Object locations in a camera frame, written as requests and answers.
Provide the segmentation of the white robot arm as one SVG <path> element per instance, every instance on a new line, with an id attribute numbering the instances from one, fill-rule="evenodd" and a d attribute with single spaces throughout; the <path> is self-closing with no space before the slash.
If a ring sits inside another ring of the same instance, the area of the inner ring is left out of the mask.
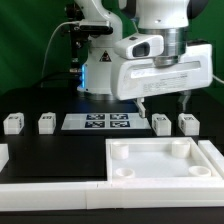
<path id="1" fill-rule="evenodd" d="M 212 82 L 212 46 L 186 39 L 191 0 L 127 0 L 123 9 L 137 21 L 123 36 L 122 20 L 102 0 L 74 0 L 72 23 L 88 43 L 80 67 L 81 96 L 132 100 L 144 116 L 146 97 L 207 87 Z"/>

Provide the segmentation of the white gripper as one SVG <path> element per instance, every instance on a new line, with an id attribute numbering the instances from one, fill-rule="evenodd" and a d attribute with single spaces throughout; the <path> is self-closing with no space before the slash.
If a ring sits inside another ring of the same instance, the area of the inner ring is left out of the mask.
<path id="1" fill-rule="evenodd" d="M 135 99 L 141 118 L 146 117 L 144 97 L 181 92 L 178 108 L 187 110 L 192 89 L 204 88 L 213 79 L 212 46 L 188 46 L 177 64 L 156 67 L 152 59 L 116 58 L 111 69 L 111 92 L 119 100 Z"/>

